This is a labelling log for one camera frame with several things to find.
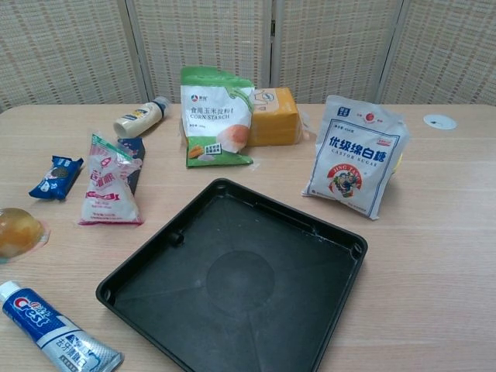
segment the white squeeze bottle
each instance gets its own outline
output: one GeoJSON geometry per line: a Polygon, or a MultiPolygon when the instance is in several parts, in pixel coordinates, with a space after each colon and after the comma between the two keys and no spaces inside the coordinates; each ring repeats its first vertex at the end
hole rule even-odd
{"type": "Polygon", "coordinates": [[[166,116],[170,106],[167,98],[156,97],[152,102],[145,103],[130,114],[118,118],[114,123],[114,130],[120,138],[139,136],[166,116]]]}

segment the toothpaste tube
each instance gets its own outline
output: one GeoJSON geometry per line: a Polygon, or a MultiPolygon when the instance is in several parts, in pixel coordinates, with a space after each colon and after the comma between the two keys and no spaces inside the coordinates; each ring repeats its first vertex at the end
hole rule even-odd
{"type": "Polygon", "coordinates": [[[0,285],[3,312],[45,353],[60,372],[111,372],[124,356],[91,338],[35,291],[14,281],[0,285]]]}

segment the toothpaste cap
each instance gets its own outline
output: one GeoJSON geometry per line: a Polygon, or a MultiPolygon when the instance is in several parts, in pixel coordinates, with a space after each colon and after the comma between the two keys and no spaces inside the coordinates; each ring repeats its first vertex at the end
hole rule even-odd
{"type": "Polygon", "coordinates": [[[16,293],[21,287],[14,281],[6,281],[0,285],[0,301],[3,303],[7,298],[16,293]]]}

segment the bottle cap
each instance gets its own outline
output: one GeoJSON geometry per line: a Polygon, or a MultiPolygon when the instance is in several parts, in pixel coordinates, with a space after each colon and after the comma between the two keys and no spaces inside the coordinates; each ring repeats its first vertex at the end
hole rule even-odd
{"type": "Polygon", "coordinates": [[[167,114],[169,107],[171,106],[171,101],[161,95],[156,97],[152,102],[160,108],[162,111],[162,117],[167,114]]]}
{"type": "Polygon", "coordinates": [[[6,281],[0,285],[0,301],[3,303],[7,298],[16,293],[21,287],[14,281],[6,281]]]}

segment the white powder bag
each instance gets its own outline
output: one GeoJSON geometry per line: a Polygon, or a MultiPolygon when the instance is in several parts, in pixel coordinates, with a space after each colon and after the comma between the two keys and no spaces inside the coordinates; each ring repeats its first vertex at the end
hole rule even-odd
{"type": "Polygon", "coordinates": [[[335,199],[378,219],[384,188],[409,137],[401,115],[330,95],[312,176],[302,194],[335,199]]]}

